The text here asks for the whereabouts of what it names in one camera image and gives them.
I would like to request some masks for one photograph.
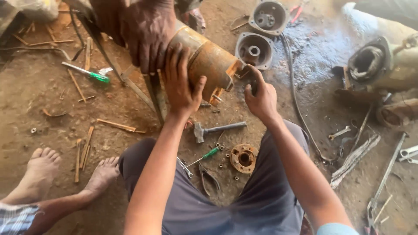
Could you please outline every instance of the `green screwdriver handle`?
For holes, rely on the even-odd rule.
[[[213,156],[217,151],[219,151],[219,147],[215,147],[213,148],[210,152],[206,153],[205,155],[203,155],[203,159],[208,158],[210,156]]]
[[[101,74],[96,74],[96,73],[93,73],[93,72],[90,72],[90,77],[95,78],[95,79],[97,79],[99,81],[102,81],[102,82],[106,82],[106,83],[109,83],[109,81],[110,81],[110,79],[107,76],[103,76]]]

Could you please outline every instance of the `hammer handle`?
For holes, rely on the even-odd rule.
[[[245,126],[247,126],[246,122],[233,123],[233,124],[229,124],[229,125],[225,125],[225,126],[219,126],[219,127],[205,129],[204,133],[206,134],[206,133],[218,132],[218,131],[228,130],[228,129],[232,129],[232,128],[237,128],[237,127],[245,127]]]

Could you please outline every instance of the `hammer head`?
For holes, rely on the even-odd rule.
[[[196,137],[196,143],[203,143],[204,129],[200,123],[194,123],[194,137]]]

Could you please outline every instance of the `checkered shorts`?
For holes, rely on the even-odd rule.
[[[0,235],[20,235],[32,225],[37,205],[7,205],[0,203]]]

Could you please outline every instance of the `hammer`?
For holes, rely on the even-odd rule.
[[[233,124],[220,126],[220,127],[203,129],[200,123],[194,123],[194,136],[196,137],[196,143],[203,143],[204,142],[203,136],[207,133],[218,132],[218,131],[228,130],[232,128],[237,128],[237,127],[245,127],[245,126],[247,126],[246,122],[240,122],[240,123],[233,123]]]

